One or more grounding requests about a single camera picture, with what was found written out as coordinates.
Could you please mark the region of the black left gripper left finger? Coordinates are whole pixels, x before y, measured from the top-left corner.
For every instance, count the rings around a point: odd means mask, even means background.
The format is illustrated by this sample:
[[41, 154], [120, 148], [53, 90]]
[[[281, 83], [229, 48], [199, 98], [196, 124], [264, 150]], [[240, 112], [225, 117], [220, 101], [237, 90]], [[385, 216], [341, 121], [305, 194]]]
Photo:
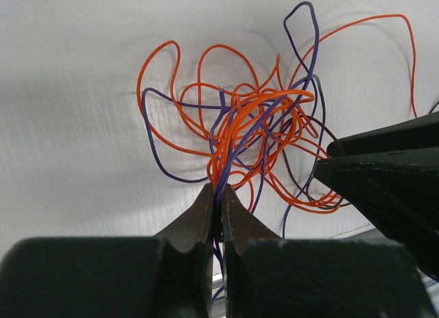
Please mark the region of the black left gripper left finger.
[[36, 237], [1, 261], [2, 317], [210, 317], [213, 187], [154, 236]]

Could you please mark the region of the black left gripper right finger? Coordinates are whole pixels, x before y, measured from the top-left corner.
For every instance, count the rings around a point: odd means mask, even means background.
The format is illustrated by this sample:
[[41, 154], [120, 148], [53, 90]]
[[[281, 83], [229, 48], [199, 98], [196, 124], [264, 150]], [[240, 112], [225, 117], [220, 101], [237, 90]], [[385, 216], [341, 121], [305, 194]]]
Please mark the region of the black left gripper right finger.
[[227, 186], [228, 317], [436, 317], [414, 260], [389, 240], [285, 239]]

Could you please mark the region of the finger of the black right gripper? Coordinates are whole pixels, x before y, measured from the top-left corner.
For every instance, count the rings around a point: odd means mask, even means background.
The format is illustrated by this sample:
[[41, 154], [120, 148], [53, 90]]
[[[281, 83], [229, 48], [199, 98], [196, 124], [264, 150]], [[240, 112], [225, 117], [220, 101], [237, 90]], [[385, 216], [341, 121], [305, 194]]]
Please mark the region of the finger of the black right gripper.
[[410, 121], [335, 140], [328, 145], [327, 153], [330, 157], [340, 157], [437, 146], [438, 113], [433, 112]]
[[438, 148], [324, 159], [313, 175], [438, 279]]

